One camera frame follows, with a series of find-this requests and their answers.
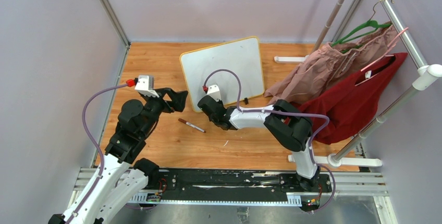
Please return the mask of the brown whiteboard marker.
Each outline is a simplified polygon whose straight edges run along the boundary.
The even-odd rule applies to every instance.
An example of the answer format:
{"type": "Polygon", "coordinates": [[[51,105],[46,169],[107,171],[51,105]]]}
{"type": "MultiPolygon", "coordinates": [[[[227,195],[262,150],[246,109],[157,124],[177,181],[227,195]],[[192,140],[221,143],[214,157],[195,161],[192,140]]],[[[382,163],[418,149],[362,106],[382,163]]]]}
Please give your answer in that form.
{"type": "Polygon", "coordinates": [[[178,121],[182,122],[182,123],[184,123],[184,124],[186,124],[186,125],[188,125],[188,126],[190,126],[192,128],[194,128],[194,129],[196,129],[196,130],[198,130],[198,131],[200,131],[202,133],[206,133],[206,131],[204,129],[202,129],[202,128],[200,128],[200,127],[198,127],[198,126],[196,126],[196,125],[194,125],[194,124],[192,124],[192,123],[190,123],[190,122],[188,122],[188,121],[186,121],[186,120],[184,120],[182,118],[179,118],[178,121]]]}

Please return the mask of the yellow framed whiteboard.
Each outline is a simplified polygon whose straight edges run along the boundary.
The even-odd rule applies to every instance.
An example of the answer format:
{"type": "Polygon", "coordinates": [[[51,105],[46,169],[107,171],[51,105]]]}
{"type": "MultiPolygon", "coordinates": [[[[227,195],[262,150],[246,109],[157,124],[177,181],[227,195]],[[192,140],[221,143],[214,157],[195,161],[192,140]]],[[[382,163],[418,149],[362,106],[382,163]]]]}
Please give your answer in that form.
{"type": "Polygon", "coordinates": [[[204,85],[217,85],[225,105],[265,91],[260,40],[256,36],[184,52],[179,60],[196,113],[201,112],[197,103],[206,95],[204,85]]]}

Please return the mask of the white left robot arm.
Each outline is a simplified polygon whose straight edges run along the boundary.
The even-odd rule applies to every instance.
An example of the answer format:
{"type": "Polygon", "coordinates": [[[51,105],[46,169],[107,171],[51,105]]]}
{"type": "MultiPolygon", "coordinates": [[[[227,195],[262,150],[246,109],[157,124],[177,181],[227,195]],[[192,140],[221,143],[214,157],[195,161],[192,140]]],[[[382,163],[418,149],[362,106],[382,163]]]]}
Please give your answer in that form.
{"type": "Polygon", "coordinates": [[[143,188],[159,184],[159,166],[137,156],[155,130],[162,113],[182,112],[188,91],[161,88],[141,92],[145,100],[126,101],[118,115],[115,133],[100,165],[80,196],[62,214],[54,214],[49,223],[110,223],[116,214],[143,188]]]}

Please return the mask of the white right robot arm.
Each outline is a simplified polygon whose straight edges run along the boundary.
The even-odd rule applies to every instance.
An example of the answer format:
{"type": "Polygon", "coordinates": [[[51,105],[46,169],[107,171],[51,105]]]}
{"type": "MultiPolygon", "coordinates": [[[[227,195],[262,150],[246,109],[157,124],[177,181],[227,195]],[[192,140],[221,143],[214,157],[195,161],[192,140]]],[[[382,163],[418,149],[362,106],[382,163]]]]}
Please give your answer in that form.
{"type": "Polygon", "coordinates": [[[226,108],[206,95],[198,102],[198,107],[210,122],[223,130],[267,129],[280,145],[291,151],[289,160],[296,164],[296,180],[300,189],[308,192],[318,186],[321,169],[311,150],[313,122],[289,102],[279,99],[266,107],[226,108]]]}

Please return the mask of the pink garment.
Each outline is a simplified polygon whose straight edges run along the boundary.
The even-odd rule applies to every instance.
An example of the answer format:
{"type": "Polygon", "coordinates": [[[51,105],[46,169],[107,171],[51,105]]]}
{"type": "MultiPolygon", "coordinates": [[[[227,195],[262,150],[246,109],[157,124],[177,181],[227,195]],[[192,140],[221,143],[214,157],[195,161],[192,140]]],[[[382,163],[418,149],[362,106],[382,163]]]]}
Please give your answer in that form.
{"type": "Polygon", "coordinates": [[[394,26],[378,29],[356,43],[328,42],[311,53],[282,81],[264,92],[270,104],[279,99],[303,104],[320,96],[352,73],[379,59],[397,40],[394,26]]]}

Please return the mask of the red garment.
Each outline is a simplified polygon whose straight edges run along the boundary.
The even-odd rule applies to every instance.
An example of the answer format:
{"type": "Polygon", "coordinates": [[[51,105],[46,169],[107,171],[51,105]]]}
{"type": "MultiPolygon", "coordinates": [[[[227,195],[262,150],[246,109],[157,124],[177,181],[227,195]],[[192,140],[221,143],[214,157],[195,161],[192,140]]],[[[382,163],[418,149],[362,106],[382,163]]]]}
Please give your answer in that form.
{"type": "Polygon", "coordinates": [[[299,109],[303,113],[329,118],[329,124],[314,139],[330,145],[357,134],[365,127],[377,112],[381,94],[407,56],[407,53],[387,55],[302,104],[299,109]]]}

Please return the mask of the pink clothes hanger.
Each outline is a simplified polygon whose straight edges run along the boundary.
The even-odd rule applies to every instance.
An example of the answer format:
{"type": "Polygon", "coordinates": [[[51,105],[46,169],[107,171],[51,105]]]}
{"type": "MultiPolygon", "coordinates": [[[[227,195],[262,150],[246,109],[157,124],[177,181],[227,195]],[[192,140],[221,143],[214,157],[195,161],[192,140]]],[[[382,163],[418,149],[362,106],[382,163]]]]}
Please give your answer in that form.
{"type": "Polygon", "coordinates": [[[402,36],[406,31],[408,30],[408,27],[405,27],[402,31],[400,31],[394,38],[393,40],[387,45],[387,51],[385,51],[378,59],[374,60],[373,62],[371,62],[370,64],[368,64],[367,66],[365,66],[363,69],[361,69],[361,72],[364,72],[364,80],[356,83],[355,86],[359,86],[362,83],[365,83],[366,81],[370,80],[371,78],[375,77],[375,74],[372,74],[372,70],[370,70],[370,68],[378,61],[380,61],[381,59],[383,59],[384,57],[388,56],[389,52],[396,46],[396,44],[399,41],[400,36],[402,36]]]}

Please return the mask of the green clothes hanger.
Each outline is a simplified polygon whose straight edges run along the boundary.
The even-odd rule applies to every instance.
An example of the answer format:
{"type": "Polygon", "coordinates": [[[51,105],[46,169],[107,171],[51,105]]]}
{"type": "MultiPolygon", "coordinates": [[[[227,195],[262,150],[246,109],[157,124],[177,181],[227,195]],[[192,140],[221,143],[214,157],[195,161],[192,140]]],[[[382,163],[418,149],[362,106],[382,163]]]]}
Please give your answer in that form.
{"type": "Polygon", "coordinates": [[[344,37],[342,37],[342,38],[336,40],[335,42],[333,42],[333,43],[331,44],[331,46],[333,47],[333,46],[336,46],[336,45],[338,45],[338,44],[344,44],[344,43],[347,43],[347,42],[349,42],[349,41],[353,41],[353,40],[355,40],[355,39],[358,39],[358,38],[361,38],[361,37],[363,37],[363,36],[366,36],[366,35],[368,35],[368,34],[374,33],[374,32],[375,32],[376,30],[378,30],[378,29],[383,29],[383,28],[388,28],[388,27],[390,27],[390,26],[392,25],[391,22],[378,23],[376,20],[373,20],[373,17],[374,17],[375,14],[376,14],[376,9],[375,9],[376,6],[377,6],[378,4],[380,4],[381,2],[384,2],[384,1],[389,1],[389,2],[394,3],[393,0],[379,0],[377,3],[375,3],[375,4],[373,5],[373,7],[372,7],[373,14],[371,15],[371,17],[369,18],[368,21],[362,23],[361,25],[359,25],[359,26],[357,26],[356,28],[354,28],[350,33],[348,33],[347,35],[345,35],[344,37]],[[365,32],[365,33],[363,33],[363,34],[360,34],[360,35],[357,35],[357,36],[354,36],[354,37],[353,37],[353,35],[355,35],[356,33],[360,32],[361,30],[366,29],[366,28],[372,28],[373,30],[372,30],[372,31],[365,32]]]}

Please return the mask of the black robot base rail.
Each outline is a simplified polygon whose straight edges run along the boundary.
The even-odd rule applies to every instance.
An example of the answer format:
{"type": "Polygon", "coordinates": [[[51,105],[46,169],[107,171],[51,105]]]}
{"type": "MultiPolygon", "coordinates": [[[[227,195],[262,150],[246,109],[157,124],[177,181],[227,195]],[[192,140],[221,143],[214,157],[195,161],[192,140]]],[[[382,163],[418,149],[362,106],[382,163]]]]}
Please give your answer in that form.
{"type": "Polygon", "coordinates": [[[92,197],[99,211],[121,200],[131,206],[259,206],[298,207],[307,213],[338,196],[387,196],[384,178],[373,172],[322,171],[313,185],[294,171],[176,169],[153,171],[149,176],[133,169],[105,169],[92,197]]]}

